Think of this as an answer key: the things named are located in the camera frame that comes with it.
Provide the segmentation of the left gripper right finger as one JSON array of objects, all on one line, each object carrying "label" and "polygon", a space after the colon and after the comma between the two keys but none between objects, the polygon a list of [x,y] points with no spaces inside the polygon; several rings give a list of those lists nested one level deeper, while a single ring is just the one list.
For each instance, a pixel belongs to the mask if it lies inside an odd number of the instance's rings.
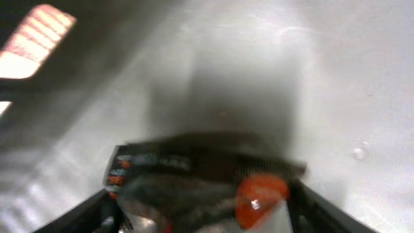
[{"label": "left gripper right finger", "polygon": [[376,233],[300,181],[289,183],[287,200],[293,233]]}]

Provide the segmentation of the black red snack packet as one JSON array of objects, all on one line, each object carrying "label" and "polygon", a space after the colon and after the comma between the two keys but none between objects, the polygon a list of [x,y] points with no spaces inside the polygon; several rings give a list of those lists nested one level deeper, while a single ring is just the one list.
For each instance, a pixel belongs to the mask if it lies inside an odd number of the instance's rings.
[{"label": "black red snack packet", "polygon": [[183,133],[118,145],[103,185],[128,232],[237,232],[262,225],[305,172],[253,133]]}]

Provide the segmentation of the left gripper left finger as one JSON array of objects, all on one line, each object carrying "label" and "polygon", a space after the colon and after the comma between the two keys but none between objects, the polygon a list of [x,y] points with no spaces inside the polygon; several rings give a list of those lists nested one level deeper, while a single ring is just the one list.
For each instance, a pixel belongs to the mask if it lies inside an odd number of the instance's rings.
[{"label": "left gripper left finger", "polygon": [[103,189],[34,233],[117,233],[124,220],[116,201]]}]

